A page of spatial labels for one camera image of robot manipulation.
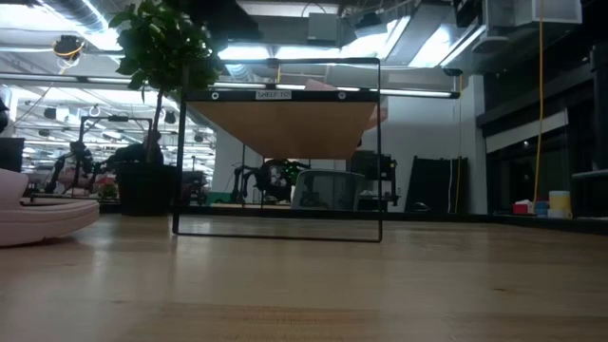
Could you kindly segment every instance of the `yellow cable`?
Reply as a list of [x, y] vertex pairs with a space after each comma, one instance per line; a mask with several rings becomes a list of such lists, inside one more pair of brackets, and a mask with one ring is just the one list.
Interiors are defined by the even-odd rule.
[[70, 51], [70, 52], [66, 52], [66, 53], [60, 53], [60, 52], [55, 51], [55, 46], [56, 46], [56, 45], [57, 45], [57, 42], [54, 42], [54, 43], [53, 43], [53, 52], [55, 52], [55, 54], [56, 54], [57, 56], [72, 56], [72, 55], [74, 55], [74, 54], [76, 54], [76, 53], [80, 52], [80, 50], [82, 50], [82, 49], [83, 49], [83, 47], [85, 46], [85, 42], [83, 42], [82, 44], [80, 44], [80, 46], [79, 46], [78, 48], [76, 48], [75, 50]]
[[540, 72], [539, 72], [539, 95], [541, 97], [541, 115], [539, 118], [539, 140], [536, 148], [536, 175], [534, 179], [534, 204], [533, 208], [536, 211], [536, 202], [539, 197], [539, 175], [541, 172], [541, 144], [542, 144], [542, 119], [544, 117], [544, 0], [541, 0], [541, 20], [540, 25]]
[[[463, 95], [463, 75], [460, 75], [460, 94], [461, 96]], [[460, 116], [462, 115], [462, 113], [459, 110], [458, 116], [460, 118]], [[461, 156], [461, 149], [460, 149], [460, 145], [462, 143], [462, 130], [461, 130], [461, 119], [460, 118], [458, 120], [458, 178], [457, 178], [457, 182], [456, 182], [456, 205], [454, 206], [454, 214], [458, 214], [458, 199], [460, 197], [460, 177], [461, 177], [461, 160], [462, 160], [462, 156]]]

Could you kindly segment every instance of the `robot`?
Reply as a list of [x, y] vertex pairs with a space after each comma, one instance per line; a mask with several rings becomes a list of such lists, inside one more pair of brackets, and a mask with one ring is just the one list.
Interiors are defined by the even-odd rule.
[[[66, 161], [70, 161], [74, 166], [71, 166], [70, 170], [65, 171], [62, 176]], [[59, 157], [55, 162], [52, 177], [45, 187], [45, 193], [52, 194], [57, 187], [57, 181], [66, 185], [66, 190], [64, 190], [63, 194], [79, 185], [90, 191], [96, 176], [93, 173], [94, 168], [99, 169], [98, 166], [94, 165], [93, 156], [85, 144], [82, 142], [70, 142], [69, 153]]]
[[[277, 202], [291, 201], [292, 185], [295, 185], [297, 175], [310, 166], [298, 161], [285, 159], [268, 160], [260, 167], [242, 165], [235, 169], [235, 187], [230, 196], [233, 203], [243, 203], [247, 198], [247, 182], [251, 176], [256, 178], [255, 187], [262, 191], [265, 197], [275, 198]], [[239, 190], [239, 179], [242, 185]]]

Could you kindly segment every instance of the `white pink object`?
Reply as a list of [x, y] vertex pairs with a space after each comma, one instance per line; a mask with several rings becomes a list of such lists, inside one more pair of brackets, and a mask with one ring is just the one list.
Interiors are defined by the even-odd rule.
[[96, 200], [24, 207], [28, 176], [0, 169], [0, 246], [30, 243], [85, 228], [99, 218]]

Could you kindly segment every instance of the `red object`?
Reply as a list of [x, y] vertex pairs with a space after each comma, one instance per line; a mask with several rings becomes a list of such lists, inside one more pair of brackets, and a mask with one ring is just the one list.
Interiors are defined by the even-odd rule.
[[528, 214], [528, 205], [527, 204], [513, 204], [513, 214], [527, 215]]

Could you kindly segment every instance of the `black metal frame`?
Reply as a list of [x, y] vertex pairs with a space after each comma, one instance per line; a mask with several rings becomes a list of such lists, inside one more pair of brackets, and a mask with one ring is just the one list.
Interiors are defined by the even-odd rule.
[[[207, 67], [204, 61], [198, 61]], [[239, 64], [239, 65], [252, 65], [252, 64], [265, 64], [267, 66], [279, 66], [284, 64], [353, 64], [353, 65], [376, 65], [377, 66], [377, 83], [378, 91], [306, 91], [306, 90], [290, 90], [292, 99], [287, 100], [288, 102], [376, 102], [376, 120], [377, 120], [377, 141], [376, 141], [376, 152], [377, 152], [377, 168], [378, 175], [381, 174], [381, 162], [382, 162], [382, 129], [381, 129], [381, 95], [380, 88], [381, 83], [381, 67], [380, 60], [377, 58], [323, 58], [323, 59], [293, 59], [293, 60], [243, 60], [243, 61], [225, 61], [224, 64]], [[174, 199], [178, 199], [181, 196], [181, 178], [183, 168], [183, 151], [185, 143], [185, 121], [186, 121], [186, 110], [188, 101], [256, 101], [255, 92], [252, 90], [244, 91], [189, 91], [189, 76], [190, 70], [196, 68], [197, 64], [187, 63], [182, 66], [182, 95], [180, 99], [180, 128], [178, 133], [178, 160], [177, 160], [177, 174], [175, 179], [174, 188]], [[268, 235], [239, 235], [239, 234], [204, 234], [204, 233], [184, 233], [180, 231], [180, 215], [183, 211], [179, 205], [174, 205], [173, 208], [173, 226], [172, 232], [178, 236], [189, 236], [189, 237], [214, 237], [214, 238], [273, 238], [273, 239], [294, 239], [294, 240], [315, 240], [315, 241], [343, 241], [343, 242], [381, 242], [383, 239], [383, 206], [382, 206], [382, 180], [378, 180], [378, 212], [370, 213], [377, 216], [378, 228], [376, 238], [342, 238], [342, 237], [282, 237], [282, 236], [268, 236]], [[307, 217], [311, 217], [311, 212], [307, 213]]]

